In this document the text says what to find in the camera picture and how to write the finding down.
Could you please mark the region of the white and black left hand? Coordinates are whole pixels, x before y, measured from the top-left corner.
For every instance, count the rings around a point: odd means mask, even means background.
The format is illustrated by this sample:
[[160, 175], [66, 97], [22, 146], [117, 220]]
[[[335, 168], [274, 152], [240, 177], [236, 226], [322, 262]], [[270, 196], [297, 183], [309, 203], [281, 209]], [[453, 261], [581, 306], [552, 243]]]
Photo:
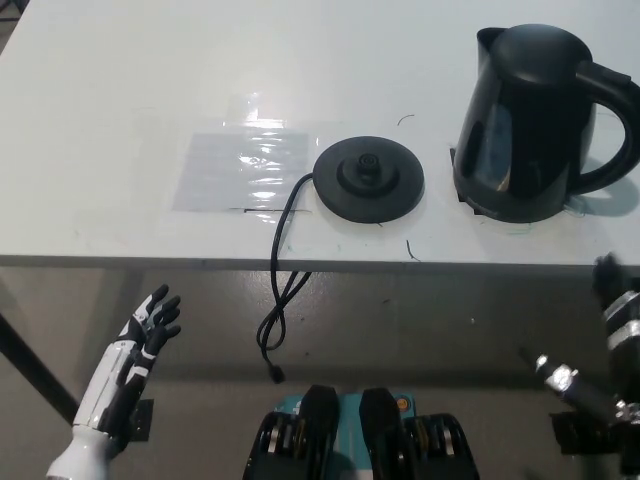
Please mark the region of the white and black left hand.
[[133, 416], [160, 351], [181, 327], [181, 298], [161, 285], [131, 314], [108, 345], [83, 395], [72, 426], [86, 427], [120, 443], [133, 431]]

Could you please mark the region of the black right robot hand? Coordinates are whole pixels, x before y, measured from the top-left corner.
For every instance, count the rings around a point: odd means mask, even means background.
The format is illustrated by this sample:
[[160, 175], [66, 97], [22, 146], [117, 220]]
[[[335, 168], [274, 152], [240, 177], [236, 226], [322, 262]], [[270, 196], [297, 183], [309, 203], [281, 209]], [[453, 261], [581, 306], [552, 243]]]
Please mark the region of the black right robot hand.
[[537, 378], [564, 403], [608, 427], [639, 423], [639, 291], [617, 257], [596, 259], [593, 290], [602, 310], [614, 393], [585, 380], [578, 370], [542, 352], [519, 349], [519, 356]]

